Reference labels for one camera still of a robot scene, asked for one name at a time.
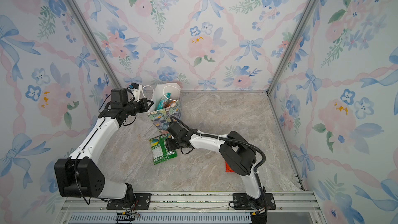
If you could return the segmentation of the floral paper gift bag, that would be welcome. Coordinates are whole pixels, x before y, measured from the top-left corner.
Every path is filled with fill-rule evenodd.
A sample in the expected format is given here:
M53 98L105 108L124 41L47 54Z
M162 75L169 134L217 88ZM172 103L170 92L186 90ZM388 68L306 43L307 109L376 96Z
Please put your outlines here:
M172 122L171 117L173 116L176 118L180 118L181 116L181 87L177 83L160 84L156 87L146 85L143 86L144 97L146 97L145 93L147 93L149 89L152 90L151 100L154 101L154 105L149 109L147 117L161 134L166 134L168 133L167 128ZM171 94L171 99L173 100L173 103L167 108L157 110L157 105L161 97L163 97L168 92Z

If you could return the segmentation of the red snack packet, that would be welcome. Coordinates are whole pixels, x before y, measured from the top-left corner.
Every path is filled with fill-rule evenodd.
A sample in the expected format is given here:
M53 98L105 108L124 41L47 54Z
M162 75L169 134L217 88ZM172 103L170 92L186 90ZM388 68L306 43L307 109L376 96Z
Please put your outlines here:
M234 173L234 170L228 165L227 162L225 162L225 165L226 165L226 172L227 173Z

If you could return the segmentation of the green snack packet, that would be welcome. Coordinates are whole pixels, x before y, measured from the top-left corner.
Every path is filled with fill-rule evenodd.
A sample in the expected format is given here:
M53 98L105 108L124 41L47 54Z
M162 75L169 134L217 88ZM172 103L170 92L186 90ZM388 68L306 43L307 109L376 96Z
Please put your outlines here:
M157 136L157 137L149 140L152 155L153 155L153 164L154 165L166 162L170 159L177 157L177 152L175 150L169 151L166 148L166 141L170 137L171 137L171 135L164 134L164 135L160 135L160 136Z

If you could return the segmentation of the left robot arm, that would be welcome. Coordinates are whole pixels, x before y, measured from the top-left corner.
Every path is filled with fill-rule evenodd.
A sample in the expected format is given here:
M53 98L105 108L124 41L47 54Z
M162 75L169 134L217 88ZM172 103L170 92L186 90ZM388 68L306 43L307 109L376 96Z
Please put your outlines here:
M68 157L59 159L55 175L59 193L65 198L104 199L135 203L131 184L106 179L97 166L99 157L113 134L129 116L146 113L154 102L143 98L129 102L109 102L83 143Z

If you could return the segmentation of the teal snack packet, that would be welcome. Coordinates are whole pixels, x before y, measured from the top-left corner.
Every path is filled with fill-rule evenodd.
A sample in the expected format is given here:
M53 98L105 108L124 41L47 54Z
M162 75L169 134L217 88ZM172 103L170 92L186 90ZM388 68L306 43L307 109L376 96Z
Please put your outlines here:
M161 110L164 108L169 107L173 103L173 100L171 99L171 94L168 92L166 93L163 97L161 97L158 105L157 105L157 110Z

